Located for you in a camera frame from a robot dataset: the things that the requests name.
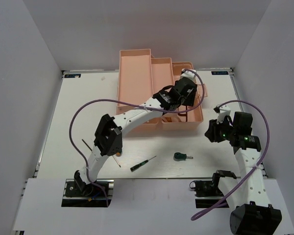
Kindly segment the pink plastic toolbox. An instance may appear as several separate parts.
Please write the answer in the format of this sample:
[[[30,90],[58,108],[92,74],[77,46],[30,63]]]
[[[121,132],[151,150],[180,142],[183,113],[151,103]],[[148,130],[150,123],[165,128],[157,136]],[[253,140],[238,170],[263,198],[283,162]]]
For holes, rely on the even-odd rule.
[[[153,94],[180,78],[183,69],[193,69],[191,62],[174,62],[171,58],[154,58],[150,49],[120,51],[118,100],[116,113],[141,105]],[[169,114],[154,118],[134,129],[135,132],[155,130],[195,130],[203,122],[202,108],[184,114]]]

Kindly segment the large dark hex key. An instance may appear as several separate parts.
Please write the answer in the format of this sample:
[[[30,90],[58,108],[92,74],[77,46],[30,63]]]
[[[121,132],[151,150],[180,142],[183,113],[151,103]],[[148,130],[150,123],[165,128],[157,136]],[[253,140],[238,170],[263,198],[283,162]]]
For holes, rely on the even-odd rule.
[[[185,111],[189,108],[190,107],[188,107],[188,106],[180,106],[177,109],[177,111],[181,112],[181,111]],[[195,122],[196,121],[196,114],[194,111],[177,114],[177,117],[179,118],[179,120],[181,122]]]

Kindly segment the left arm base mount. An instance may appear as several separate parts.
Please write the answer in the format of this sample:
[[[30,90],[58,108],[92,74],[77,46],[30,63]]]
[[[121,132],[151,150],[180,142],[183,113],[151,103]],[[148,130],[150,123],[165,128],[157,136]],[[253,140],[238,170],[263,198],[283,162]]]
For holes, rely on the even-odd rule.
[[[107,200],[101,189],[90,184],[84,192],[81,192],[73,179],[66,180],[61,207],[63,208],[107,208],[113,195],[114,183],[112,180],[99,181],[104,187]]]

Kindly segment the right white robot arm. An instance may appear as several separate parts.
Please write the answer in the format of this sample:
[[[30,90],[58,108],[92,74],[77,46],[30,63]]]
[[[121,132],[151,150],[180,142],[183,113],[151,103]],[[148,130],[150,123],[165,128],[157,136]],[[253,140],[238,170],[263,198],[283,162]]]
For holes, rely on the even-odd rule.
[[[217,119],[209,121],[205,136],[210,142],[229,141],[237,160],[241,180],[231,171],[217,170],[211,183],[212,191],[226,196],[231,209],[230,229],[234,235],[272,235],[282,221],[282,213],[275,209],[267,195],[263,172],[258,160],[261,144],[252,133],[253,117],[249,113],[217,108]]]

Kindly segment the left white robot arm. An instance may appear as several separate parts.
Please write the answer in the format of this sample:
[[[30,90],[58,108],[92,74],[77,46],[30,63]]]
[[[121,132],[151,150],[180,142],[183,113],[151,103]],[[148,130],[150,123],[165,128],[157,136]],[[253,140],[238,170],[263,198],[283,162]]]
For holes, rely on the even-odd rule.
[[[85,166],[75,172],[74,181],[82,195],[93,192],[94,182],[106,160],[122,151],[123,137],[139,125],[168,113],[177,113],[180,106],[193,106],[197,92],[196,81],[181,77],[173,86],[166,86],[140,107],[120,115],[101,117],[95,131],[94,146]]]

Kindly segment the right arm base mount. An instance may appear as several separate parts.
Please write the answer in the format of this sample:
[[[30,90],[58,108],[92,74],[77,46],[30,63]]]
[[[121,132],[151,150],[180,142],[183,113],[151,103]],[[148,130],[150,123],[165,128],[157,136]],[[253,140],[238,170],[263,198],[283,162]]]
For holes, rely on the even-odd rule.
[[[223,198],[223,193],[213,187],[212,181],[194,180],[190,182],[189,188],[195,192],[197,209],[207,209]]]

